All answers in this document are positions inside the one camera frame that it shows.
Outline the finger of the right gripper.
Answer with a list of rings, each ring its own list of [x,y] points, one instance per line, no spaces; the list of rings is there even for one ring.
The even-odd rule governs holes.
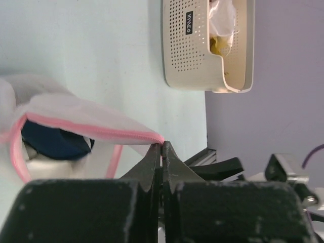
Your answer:
[[[195,166],[194,162],[191,161],[186,161],[185,164],[189,166],[197,175],[207,181],[222,181],[244,171],[244,168],[237,157],[202,166]]]

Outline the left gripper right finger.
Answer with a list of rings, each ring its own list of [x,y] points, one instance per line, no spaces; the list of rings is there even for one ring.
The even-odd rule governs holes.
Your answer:
[[[278,181],[206,181],[170,142],[161,149],[166,242],[317,242],[295,188]]]

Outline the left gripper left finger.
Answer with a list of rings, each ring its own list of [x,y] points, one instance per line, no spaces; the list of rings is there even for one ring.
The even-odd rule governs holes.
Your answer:
[[[157,242],[159,144],[119,179],[27,183],[1,229],[1,242]]]

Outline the white mesh laundry bag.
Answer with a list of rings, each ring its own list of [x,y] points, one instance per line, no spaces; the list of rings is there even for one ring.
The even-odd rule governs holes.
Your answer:
[[[27,120],[93,139],[92,152],[78,160],[41,155],[23,141]],[[155,143],[164,143],[163,136],[51,79],[35,74],[1,77],[1,173],[17,182],[113,178],[125,145],[145,155]]]

